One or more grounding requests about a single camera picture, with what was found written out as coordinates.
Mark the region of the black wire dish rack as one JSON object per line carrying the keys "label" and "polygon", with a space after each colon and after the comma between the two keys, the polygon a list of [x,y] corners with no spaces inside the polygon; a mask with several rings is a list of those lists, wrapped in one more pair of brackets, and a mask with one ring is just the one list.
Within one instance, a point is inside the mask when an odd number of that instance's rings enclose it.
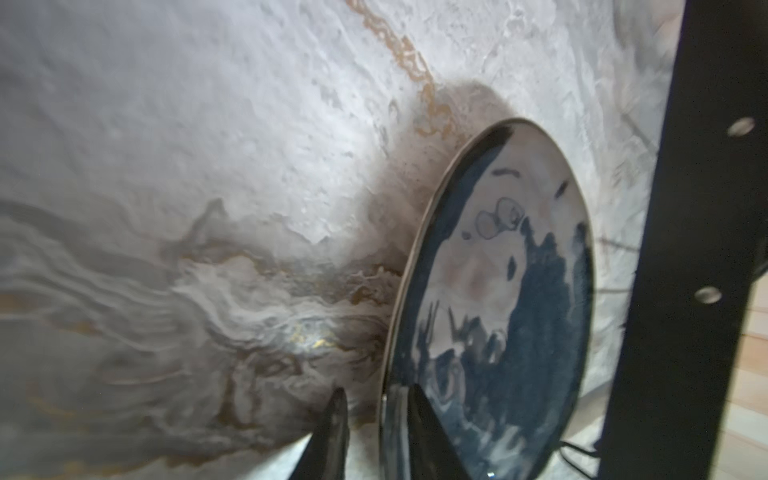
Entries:
{"label": "black wire dish rack", "polygon": [[601,479],[705,479],[767,230],[767,5],[686,4]]}

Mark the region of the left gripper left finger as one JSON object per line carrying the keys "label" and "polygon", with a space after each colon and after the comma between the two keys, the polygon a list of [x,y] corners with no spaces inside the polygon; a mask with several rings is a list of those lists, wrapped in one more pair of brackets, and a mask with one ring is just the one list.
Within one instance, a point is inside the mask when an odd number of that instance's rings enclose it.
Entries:
{"label": "left gripper left finger", "polygon": [[337,388],[289,479],[343,480],[349,435],[347,395]]}

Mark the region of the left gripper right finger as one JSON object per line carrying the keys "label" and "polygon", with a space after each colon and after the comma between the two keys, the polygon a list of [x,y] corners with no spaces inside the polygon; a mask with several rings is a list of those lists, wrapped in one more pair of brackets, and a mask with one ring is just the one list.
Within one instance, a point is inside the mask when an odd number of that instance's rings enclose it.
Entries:
{"label": "left gripper right finger", "polygon": [[407,396],[410,475],[415,480],[469,480],[450,439],[420,385]]}

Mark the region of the black round plate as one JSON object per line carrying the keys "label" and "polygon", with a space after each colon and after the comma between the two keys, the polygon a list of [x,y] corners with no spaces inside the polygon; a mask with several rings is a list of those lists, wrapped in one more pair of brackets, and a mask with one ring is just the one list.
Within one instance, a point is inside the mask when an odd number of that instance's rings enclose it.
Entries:
{"label": "black round plate", "polygon": [[459,152],[393,307],[378,409],[382,478],[411,477],[412,386],[470,478],[545,470],[585,373],[592,249],[575,175],[540,126],[505,119]]}

